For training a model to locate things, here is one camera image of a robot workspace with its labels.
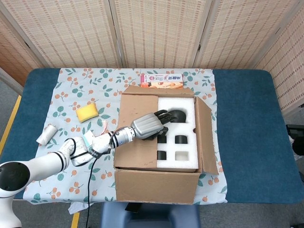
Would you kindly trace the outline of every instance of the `yellow sponge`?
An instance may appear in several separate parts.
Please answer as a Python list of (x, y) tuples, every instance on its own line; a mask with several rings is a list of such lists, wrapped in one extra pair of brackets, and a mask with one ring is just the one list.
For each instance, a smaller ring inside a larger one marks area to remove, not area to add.
[(85, 107), (77, 109), (76, 115), (81, 123), (95, 116), (98, 116), (95, 103), (91, 103)]

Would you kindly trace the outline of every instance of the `box flap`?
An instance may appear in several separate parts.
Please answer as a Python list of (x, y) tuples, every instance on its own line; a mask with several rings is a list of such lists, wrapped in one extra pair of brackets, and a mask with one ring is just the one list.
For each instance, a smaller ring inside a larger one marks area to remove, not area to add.
[[(120, 102), (118, 128), (130, 126), (132, 121), (158, 109), (158, 97), (153, 95), (123, 94)], [(157, 139), (140, 140), (117, 147), (114, 156), (114, 166), (123, 168), (156, 168)]]
[(194, 93), (191, 89), (154, 89), (154, 88), (142, 88), (138, 86), (130, 85), (123, 94), (129, 95), (156, 95), (158, 97), (194, 97)]
[(218, 175), (212, 137), (211, 109), (198, 97), (195, 99), (195, 125), (202, 170)]
[(199, 173), (116, 170), (118, 201), (193, 204)]

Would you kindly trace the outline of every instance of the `robotic arm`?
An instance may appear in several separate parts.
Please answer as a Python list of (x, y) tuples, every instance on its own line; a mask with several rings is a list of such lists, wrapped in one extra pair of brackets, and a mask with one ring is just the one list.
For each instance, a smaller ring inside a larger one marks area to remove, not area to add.
[(32, 181), (40, 181), (65, 170), (69, 161), (76, 167), (89, 163), (110, 153), (111, 149), (138, 139), (154, 139), (158, 134), (166, 134), (163, 124), (175, 117), (160, 110), (144, 115), (131, 124), (96, 137), (88, 151), (82, 137), (67, 139), (56, 152), (29, 161), (9, 161), (0, 165), (0, 227), (20, 228), (21, 222), (12, 210), (14, 196), (24, 190)]

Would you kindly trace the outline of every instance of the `woven screen panel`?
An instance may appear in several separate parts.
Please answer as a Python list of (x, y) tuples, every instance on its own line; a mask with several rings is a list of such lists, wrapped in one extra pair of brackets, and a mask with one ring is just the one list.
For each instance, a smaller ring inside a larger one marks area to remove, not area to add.
[(204, 6), (204, 0), (115, 0), (127, 67), (189, 67)]
[(51, 67), (118, 67), (104, 1), (2, 2)]
[(256, 66), (271, 73), (281, 110), (304, 99), (304, 7)]
[(0, 19), (0, 67), (24, 86), (31, 70), (41, 67)]
[(222, 0), (200, 68), (246, 68), (295, 0)]

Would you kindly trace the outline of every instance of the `wire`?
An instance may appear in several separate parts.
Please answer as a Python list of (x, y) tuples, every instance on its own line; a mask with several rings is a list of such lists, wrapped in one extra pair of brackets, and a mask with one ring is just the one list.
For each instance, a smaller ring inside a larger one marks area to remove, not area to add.
[(90, 177), (89, 177), (89, 182), (87, 184), (87, 203), (88, 203), (88, 208), (87, 208), (87, 217), (86, 217), (86, 223), (85, 223), (85, 228), (87, 228), (87, 224), (89, 222), (89, 215), (90, 215), (90, 181), (91, 181), (91, 177), (92, 177), (92, 172), (93, 172), (93, 168), (95, 165), (95, 162), (97, 161), (97, 158), (95, 159), (95, 161), (93, 162), (91, 171), (90, 171)]

